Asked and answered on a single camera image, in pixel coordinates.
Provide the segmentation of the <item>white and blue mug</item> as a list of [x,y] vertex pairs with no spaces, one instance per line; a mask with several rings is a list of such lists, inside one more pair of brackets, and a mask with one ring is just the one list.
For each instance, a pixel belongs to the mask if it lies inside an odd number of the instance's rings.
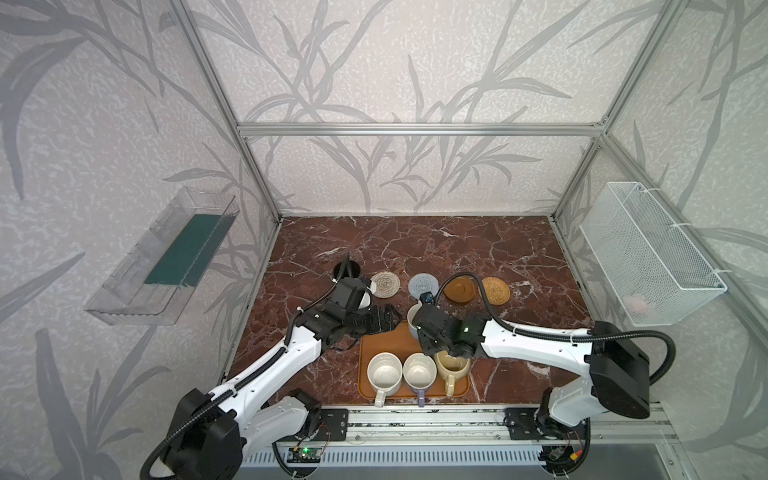
[[407,323],[408,323],[408,330],[411,334],[411,336],[417,340],[419,338],[419,329],[414,324],[414,319],[418,311],[421,309],[422,303],[419,302],[409,308],[407,311]]

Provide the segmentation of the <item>cream woven zigzag coaster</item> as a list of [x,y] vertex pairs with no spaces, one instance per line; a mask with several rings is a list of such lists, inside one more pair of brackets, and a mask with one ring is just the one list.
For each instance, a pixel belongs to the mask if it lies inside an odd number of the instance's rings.
[[381,271],[371,277],[371,289],[377,298],[393,297],[400,290],[399,277],[391,271]]

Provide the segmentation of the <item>brown wooden coaster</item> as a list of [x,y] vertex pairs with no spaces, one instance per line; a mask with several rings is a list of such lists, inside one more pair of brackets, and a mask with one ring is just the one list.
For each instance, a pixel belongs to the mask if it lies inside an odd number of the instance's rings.
[[475,298],[477,288],[471,277],[460,276],[448,282],[443,293],[453,303],[467,304]]

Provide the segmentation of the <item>blue grey woven coaster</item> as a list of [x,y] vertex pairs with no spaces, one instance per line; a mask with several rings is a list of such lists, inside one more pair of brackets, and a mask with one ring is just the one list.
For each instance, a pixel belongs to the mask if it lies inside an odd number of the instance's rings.
[[408,282],[408,292],[416,300],[419,300],[425,293],[435,295],[438,290],[439,281],[429,273],[418,273]]

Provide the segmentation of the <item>black mug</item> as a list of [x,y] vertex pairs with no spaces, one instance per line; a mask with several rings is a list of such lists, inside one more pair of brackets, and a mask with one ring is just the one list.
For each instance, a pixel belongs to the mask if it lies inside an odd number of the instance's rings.
[[343,278],[359,278],[361,275],[361,267],[360,265],[354,261],[345,259],[341,262],[337,263],[332,272],[333,279],[335,281],[341,280]]

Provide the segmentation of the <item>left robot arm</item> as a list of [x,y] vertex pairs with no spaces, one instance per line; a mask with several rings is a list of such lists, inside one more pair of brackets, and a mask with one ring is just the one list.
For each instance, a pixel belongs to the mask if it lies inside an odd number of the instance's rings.
[[329,290],[297,309],[283,339],[267,353],[210,392],[193,389],[179,401],[166,438],[144,461],[140,478],[152,478],[153,466],[162,463],[172,479],[231,479],[247,455],[302,430],[319,409],[317,401],[299,394],[274,405],[268,400],[344,337],[397,328],[402,315],[391,304],[377,305],[376,290],[344,258]]

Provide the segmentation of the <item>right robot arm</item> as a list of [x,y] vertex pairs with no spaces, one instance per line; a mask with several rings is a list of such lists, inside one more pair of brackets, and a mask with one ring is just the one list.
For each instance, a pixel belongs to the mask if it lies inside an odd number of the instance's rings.
[[540,429],[575,429],[605,412],[630,419],[650,415],[650,388],[671,369],[675,341],[657,330],[624,332],[597,321],[587,329],[557,330],[500,318],[484,288],[484,312],[459,319],[439,305],[443,292],[420,295],[413,323],[422,351],[454,358],[512,359],[574,374],[574,380],[542,395]]

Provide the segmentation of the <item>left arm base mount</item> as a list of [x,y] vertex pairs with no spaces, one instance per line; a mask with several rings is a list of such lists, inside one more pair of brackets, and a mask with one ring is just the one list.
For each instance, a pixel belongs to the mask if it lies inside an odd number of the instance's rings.
[[321,408],[308,414],[294,438],[303,441],[343,441],[348,426],[348,409]]

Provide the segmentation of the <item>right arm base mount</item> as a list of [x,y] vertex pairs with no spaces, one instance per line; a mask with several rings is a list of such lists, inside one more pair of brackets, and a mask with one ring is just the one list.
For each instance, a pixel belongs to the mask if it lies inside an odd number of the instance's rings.
[[504,410],[503,424],[511,440],[585,441],[590,435],[588,420],[569,427],[553,420],[543,407],[511,407]]

